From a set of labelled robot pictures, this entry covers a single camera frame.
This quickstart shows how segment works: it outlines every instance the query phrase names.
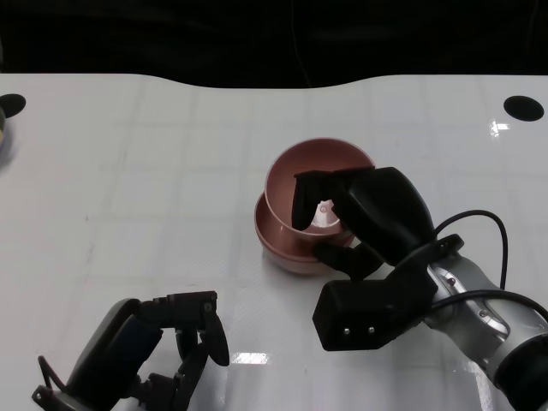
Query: pink bowl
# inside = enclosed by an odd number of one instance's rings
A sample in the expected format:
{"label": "pink bowl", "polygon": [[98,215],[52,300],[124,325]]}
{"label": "pink bowl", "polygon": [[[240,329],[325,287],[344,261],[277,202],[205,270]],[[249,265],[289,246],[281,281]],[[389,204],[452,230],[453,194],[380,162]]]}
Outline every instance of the pink bowl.
{"label": "pink bowl", "polygon": [[[317,261],[312,255],[313,244],[299,239],[272,215],[262,193],[255,206],[255,231],[266,255],[283,269],[297,274],[324,274],[331,268]],[[348,234],[335,242],[348,246],[354,236]]]}
{"label": "pink bowl", "polygon": [[295,174],[304,171],[335,171],[374,167],[373,161],[359,147],[337,139],[302,141],[288,148],[274,162],[266,176],[265,198],[274,218],[295,237],[310,242],[328,241],[345,236],[333,203],[322,201],[310,227],[304,231],[291,226],[291,209],[295,193]]}

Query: black circular hole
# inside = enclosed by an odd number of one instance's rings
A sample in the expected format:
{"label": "black circular hole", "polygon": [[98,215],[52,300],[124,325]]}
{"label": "black circular hole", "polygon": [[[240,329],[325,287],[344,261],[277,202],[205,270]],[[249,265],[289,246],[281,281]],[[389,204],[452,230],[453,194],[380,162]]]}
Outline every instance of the black circular hole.
{"label": "black circular hole", "polygon": [[523,122],[536,122],[545,114],[545,109],[537,100],[525,96],[507,98],[504,109],[512,117]]}
{"label": "black circular hole", "polygon": [[6,94],[0,97],[0,108],[10,118],[23,111],[27,101],[20,94]]}

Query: white table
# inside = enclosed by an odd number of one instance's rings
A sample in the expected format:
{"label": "white table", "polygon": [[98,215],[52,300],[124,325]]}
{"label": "white table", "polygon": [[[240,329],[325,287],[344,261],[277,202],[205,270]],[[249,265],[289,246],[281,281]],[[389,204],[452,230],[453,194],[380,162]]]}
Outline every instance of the white table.
{"label": "white table", "polygon": [[[26,109],[0,167],[0,399],[37,410],[44,354],[66,380],[107,310],[215,289],[232,364],[208,362],[192,410],[499,410],[506,400],[445,336],[420,325],[372,352],[326,353],[311,320],[327,278],[269,264],[253,207],[271,161],[311,137],[352,141],[403,171],[439,223],[485,208],[509,231],[508,289],[548,305],[548,107],[539,77],[397,76],[310,91],[216,90],[137,75],[0,75]],[[455,224],[497,283],[496,226]],[[171,375],[164,334],[141,369]],[[120,401],[116,410],[136,409]]]}

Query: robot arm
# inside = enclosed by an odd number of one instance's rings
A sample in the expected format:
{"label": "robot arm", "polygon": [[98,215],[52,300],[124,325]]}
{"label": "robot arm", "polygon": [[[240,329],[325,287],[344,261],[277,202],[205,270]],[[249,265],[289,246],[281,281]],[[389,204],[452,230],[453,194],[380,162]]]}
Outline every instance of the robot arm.
{"label": "robot arm", "polygon": [[[168,295],[152,301],[119,301],[107,313],[63,384],[44,358],[45,385],[33,400],[47,411],[109,411],[130,396],[150,411],[184,411],[208,357],[229,364],[223,326],[213,291]],[[176,330],[182,365],[173,378],[151,374],[141,383],[137,372],[160,341],[165,328]],[[50,378],[59,390],[53,390]]]}
{"label": "robot arm", "polygon": [[[305,229],[320,200],[361,244],[319,244],[315,256],[347,273],[327,283],[313,322],[326,350],[376,349],[424,321],[476,362],[518,411],[548,400],[548,312],[502,291],[458,251],[462,239],[438,239],[409,180],[388,169],[311,171],[296,177],[293,226]],[[362,281],[383,262],[385,280]]]}
{"label": "robot arm", "polygon": [[[0,44],[0,54],[2,54],[2,45]],[[3,140],[3,131],[6,125],[6,119],[19,114],[25,108],[27,101],[19,94],[5,94],[0,97],[0,144]]]}

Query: black cable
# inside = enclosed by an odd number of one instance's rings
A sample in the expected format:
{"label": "black cable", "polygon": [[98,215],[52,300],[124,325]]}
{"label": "black cable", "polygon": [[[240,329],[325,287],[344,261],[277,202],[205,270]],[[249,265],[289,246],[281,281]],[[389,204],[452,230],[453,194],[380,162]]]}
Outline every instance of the black cable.
{"label": "black cable", "polygon": [[63,384],[57,374],[55,374],[55,371],[53,371],[53,368],[51,368],[50,364],[48,364],[48,361],[45,360],[43,355],[38,357],[38,363],[40,365],[42,375],[44,376],[45,386],[51,388],[51,378],[59,390],[65,391],[67,387]]}
{"label": "black cable", "polygon": [[312,88],[312,83],[308,78],[307,70],[305,69],[304,64],[301,60],[301,55],[299,54],[299,45],[297,44],[297,36],[295,33],[295,0],[291,0],[291,38],[293,39],[293,49],[295,51],[295,58],[301,69],[302,76],[304,77],[305,83],[307,83],[308,88]]}
{"label": "black cable", "polygon": [[527,35],[525,38],[525,50],[524,55],[528,56],[531,51],[531,42],[533,40],[533,30],[534,30],[534,22],[537,18],[537,14],[539,12],[539,3],[540,0],[535,0],[533,5],[533,10],[531,11],[531,17],[529,18],[529,24],[527,25]]}
{"label": "black cable", "polygon": [[506,233],[506,228],[504,227],[503,220],[501,220],[496,214],[493,214],[490,211],[486,210],[470,210],[456,214],[455,216],[448,218],[442,222],[435,230],[434,234],[438,235],[443,229],[448,225],[453,224],[455,221],[461,220],[466,217],[471,216],[484,216],[489,217],[495,223],[497,223],[498,228],[500,229],[500,235],[503,240],[503,266],[500,273],[500,289],[505,289],[506,287],[506,273],[508,270],[508,234]]}
{"label": "black cable", "polygon": [[474,291],[466,291],[462,294],[452,295],[451,297],[447,297],[443,300],[434,302],[430,308],[430,311],[426,314],[425,317],[441,308],[450,306],[451,304],[456,304],[465,300],[473,300],[476,298],[488,298],[493,300],[507,300],[518,302],[526,307],[532,308],[537,313],[539,313],[539,315],[544,318],[546,322],[548,322],[548,311],[546,311],[546,309],[543,308],[538,302],[533,301],[523,295],[511,293],[510,291],[504,291],[501,289],[477,289]]}

